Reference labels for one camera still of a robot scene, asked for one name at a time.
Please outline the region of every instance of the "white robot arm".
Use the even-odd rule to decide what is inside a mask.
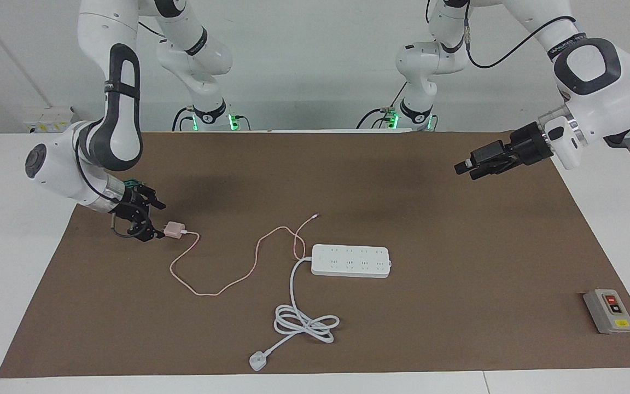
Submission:
[[[160,43],[160,61],[187,85],[203,123],[227,129],[227,105],[212,75],[228,72],[232,57],[208,36],[189,3],[82,0],[79,45],[105,75],[105,115],[97,122],[74,123],[53,143],[37,145],[26,159],[25,170],[28,178],[55,194],[112,214],[116,235],[147,241],[164,236],[152,225],[149,212],[151,206],[164,209],[165,205],[156,199],[155,190],[139,182],[121,182],[105,172],[129,170],[142,155],[140,63],[135,53],[141,15],[157,18],[171,41]],[[127,234],[115,230],[116,217],[131,223]]]
[[[546,50],[565,105],[512,133],[510,144],[496,141],[476,150],[456,166],[457,173],[470,172],[477,179],[553,155],[570,170],[580,165],[582,149],[589,144],[603,138],[620,144],[630,132],[630,54],[580,32],[569,0],[439,0],[430,18],[434,42],[408,45],[398,53],[398,69],[411,85],[400,102],[399,124],[417,129],[427,125],[436,95],[428,80],[432,75],[458,72],[469,60],[490,68],[507,58],[483,66],[470,57],[470,12],[500,4]]]
[[[456,166],[457,173],[470,172],[472,179],[478,179],[553,155],[572,170],[590,144],[604,139],[619,147],[630,132],[630,54],[608,40],[580,32],[568,0],[503,3],[530,32],[542,29],[536,38],[553,62],[565,105],[513,132],[510,144],[496,141],[475,150]],[[561,15],[570,20],[560,19]],[[470,38],[466,42],[470,47]]]
[[[188,88],[193,112],[200,130],[217,131],[237,128],[230,105],[220,94],[213,78],[230,72],[232,53],[208,34],[186,0],[158,7],[157,21],[167,40],[157,46],[160,64],[177,76]]]

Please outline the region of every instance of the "white table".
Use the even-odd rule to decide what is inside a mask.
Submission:
[[[55,135],[0,135],[0,365],[74,203],[30,182],[28,151]],[[557,164],[577,205],[630,292],[630,153],[605,144],[585,151],[583,165]],[[315,392],[583,393],[630,392],[630,369],[430,372],[415,374],[128,376],[0,379],[0,392],[238,393]]]

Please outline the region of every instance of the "cable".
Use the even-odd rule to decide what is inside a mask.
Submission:
[[[378,126],[378,128],[381,128],[383,125],[383,122],[385,122],[386,120],[388,120],[388,118],[380,118],[378,120],[376,120],[375,122],[373,122],[373,124],[371,125],[371,128],[376,128],[376,123],[381,122],[381,124]]]
[[[396,97],[393,99],[393,102],[390,103],[390,107],[394,107],[395,106],[395,102],[398,100],[398,98],[400,98],[400,95],[403,94],[403,90],[405,90],[405,87],[407,86],[408,82],[405,81],[405,83],[403,83],[402,88],[400,88],[400,91],[398,92],[398,95],[396,95]],[[373,109],[371,110],[368,114],[364,115],[364,117],[361,119],[361,121],[359,122],[359,124],[357,125],[357,129],[361,128],[361,125],[363,125],[363,123],[366,121],[366,119],[368,119],[368,117],[370,117],[370,115],[375,114],[376,112],[385,112],[383,109],[381,108],[377,108],[377,109]]]
[[[370,115],[373,115],[376,112],[383,112],[383,110],[381,110],[380,108],[372,109],[368,114],[364,115],[364,117],[361,119],[361,121],[357,125],[357,129],[361,128],[361,125],[363,125],[363,123],[366,121],[366,119],[368,119],[368,117],[370,117]]]
[[[177,131],[177,122],[179,122],[179,117],[184,112],[189,112],[190,110],[191,110],[190,107],[183,107],[182,109],[179,110],[179,112],[177,112],[177,115],[174,117],[174,122],[172,123],[172,131]]]
[[[429,24],[429,5],[432,0],[427,0],[427,10],[424,12],[424,17],[427,19],[427,24]]]
[[[391,107],[395,107],[395,102],[398,100],[398,98],[400,97],[400,95],[403,94],[403,90],[405,90],[405,87],[407,86],[409,82],[405,81],[405,83],[403,83],[402,88],[400,88],[400,92],[398,92],[398,95],[393,99],[393,102],[390,103]]]
[[[150,223],[152,223],[152,222],[150,221],[150,216],[148,215],[147,212],[145,212],[144,209],[142,209],[142,207],[139,207],[138,205],[135,205],[135,204],[131,204],[130,202],[124,202],[124,201],[120,201],[118,199],[112,199],[111,197],[108,197],[107,195],[102,194],[101,192],[99,192],[97,189],[95,189],[95,187],[92,186],[91,182],[89,182],[89,179],[87,178],[87,175],[84,173],[84,170],[82,170],[82,162],[79,159],[79,139],[77,139],[77,142],[74,145],[74,158],[75,158],[75,161],[77,162],[77,170],[79,171],[79,174],[81,175],[82,179],[84,180],[84,183],[87,184],[87,186],[89,187],[89,189],[92,190],[92,192],[97,194],[102,199],[105,199],[105,200],[108,200],[110,202],[113,202],[114,204],[124,205],[126,207],[134,208],[135,210],[137,210],[140,213],[140,215],[142,215],[143,219],[145,219],[145,223],[142,225],[142,227],[140,227],[140,230],[138,230],[138,232],[135,232],[133,234],[124,235],[124,234],[118,233],[115,230],[115,213],[114,213],[112,215],[112,224],[110,225],[110,229],[113,231],[113,234],[121,237],[122,239],[132,239],[133,237],[137,237],[138,235],[141,235],[145,231],[147,231],[147,229],[150,227]]]
[[[296,231],[293,231],[293,230],[289,229],[286,226],[280,226],[280,227],[276,227],[275,229],[271,230],[269,233],[267,233],[263,237],[261,237],[257,241],[257,245],[256,245],[256,247],[254,249],[254,264],[252,264],[252,269],[250,269],[249,272],[247,272],[247,275],[245,275],[243,277],[240,277],[240,279],[235,280],[234,282],[231,282],[229,285],[223,287],[223,289],[221,289],[217,293],[199,293],[190,284],[185,282],[185,280],[183,280],[181,277],[179,277],[174,272],[174,265],[177,264],[177,262],[182,257],[184,257],[188,252],[190,252],[190,250],[192,250],[198,244],[198,241],[201,238],[201,235],[199,235],[198,233],[195,233],[195,232],[192,232],[192,231],[182,230],[182,234],[193,234],[193,235],[196,235],[196,240],[189,247],[189,249],[185,250],[185,252],[180,254],[179,257],[175,258],[174,261],[172,261],[172,264],[170,264],[170,274],[172,274],[174,279],[178,280],[181,284],[183,284],[183,286],[186,287],[187,289],[189,289],[190,292],[192,292],[195,296],[198,296],[198,297],[218,297],[219,295],[223,294],[223,292],[225,292],[225,290],[227,290],[230,287],[232,287],[232,286],[242,282],[243,280],[245,280],[248,277],[250,277],[250,275],[252,275],[254,270],[257,268],[257,261],[259,259],[259,246],[261,245],[263,240],[267,239],[267,237],[269,237],[273,233],[277,232],[278,230],[287,230],[291,235],[293,235],[293,257],[295,257],[295,259],[304,259],[305,258],[306,245],[305,245],[305,241],[303,240],[302,237],[300,237],[300,235],[298,235],[298,233],[300,232],[300,230],[303,230],[303,227],[305,227],[306,224],[308,224],[311,220],[317,218],[318,216],[319,216],[318,214],[312,215],[312,217],[310,217],[308,220],[303,222],[303,224],[301,224],[300,227],[298,227],[298,230],[296,230]],[[302,255],[300,257],[298,257],[298,253],[297,253],[297,250],[296,250],[297,246],[298,246],[298,241],[300,241],[301,245],[303,246],[303,253],[302,253]]]
[[[185,120],[193,120],[193,117],[185,117],[185,118],[183,118],[183,119],[182,119],[182,121],[181,121],[181,122],[179,122],[179,131],[183,131],[183,129],[182,129],[182,125],[183,125],[183,122],[184,122]]]
[[[275,311],[275,319],[273,319],[273,329],[278,332],[278,334],[285,335],[285,337],[270,347],[269,350],[265,351],[264,357],[268,357],[275,349],[298,334],[308,334],[320,342],[325,342],[325,344],[331,344],[335,341],[332,330],[340,325],[339,317],[335,315],[325,315],[311,319],[304,314],[304,312],[300,311],[295,304],[295,292],[293,290],[295,272],[298,270],[298,267],[300,267],[300,264],[311,261],[312,257],[303,257],[295,263],[293,270],[290,272],[290,305],[279,305]],[[327,320],[332,320],[332,322],[325,324]]]
[[[480,65],[480,64],[478,64],[475,61],[475,59],[473,59],[473,56],[470,54],[470,21],[469,21],[469,17],[468,17],[469,11],[470,11],[470,2],[468,2],[468,5],[466,5],[466,7],[465,7],[464,24],[465,24],[465,28],[467,30],[467,33],[463,37],[463,40],[465,41],[465,51],[468,53],[468,59],[470,60],[470,62],[475,67],[478,67],[480,69],[492,69],[496,65],[499,65],[501,62],[504,62],[505,60],[508,59],[508,57],[512,56],[515,52],[517,52],[518,49],[523,47],[523,45],[525,45],[525,43],[527,43],[530,39],[532,39],[536,34],[541,32],[541,30],[544,30],[546,27],[549,27],[553,23],[558,22],[558,20],[570,20],[570,22],[573,22],[573,23],[576,22],[575,18],[573,18],[571,16],[567,16],[567,15],[563,15],[563,16],[559,16],[557,18],[553,18],[552,20],[550,20],[550,21],[544,23],[543,25],[541,25],[541,27],[539,27],[537,30],[534,30],[533,33],[528,35],[527,38],[525,38],[522,42],[518,43],[516,47],[514,47],[512,50],[510,50],[510,52],[508,52],[506,55],[501,57],[500,60],[496,61],[495,63],[493,63],[491,65]]]
[[[142,23],[142,22],[138,22],[138,23],[140,24],[140,26],[142,26],[142,27],[144,27],[145,29],[147,29],[150,33],[155,33],[155,34],[157,34],[158,36],[160,36],[160,37],[162,37],[162,38],[167,38],[167,36],[165,36],[164,34],[157,33],[157,32],[155,32],[154,30],[150,29],[150,28],[148,27],[148,25],[145,25],[145,24],[144,24],[144,23]]]
[[[252,130],[252,125],[250,125],[249,123],[249,119],[247,117],[245,117],[245,115],[238,115],[237,117],[235,117],[235,119],[244,119],[247,120],[247,127]]]

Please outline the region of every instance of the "wall outlet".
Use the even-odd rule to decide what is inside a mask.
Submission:
[[[318,244],[310,270],[322,276],[388,277],[391,266],[385,247]]]
[[[64,132],[72,124],[74,113],[71,108],[53,107],[27,109],[24,117],[26,132]]]

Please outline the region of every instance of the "white power strip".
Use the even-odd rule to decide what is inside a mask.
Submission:
[[[321,276],[388,277],[390,256],[385,247],[315,245],[310,270]]]

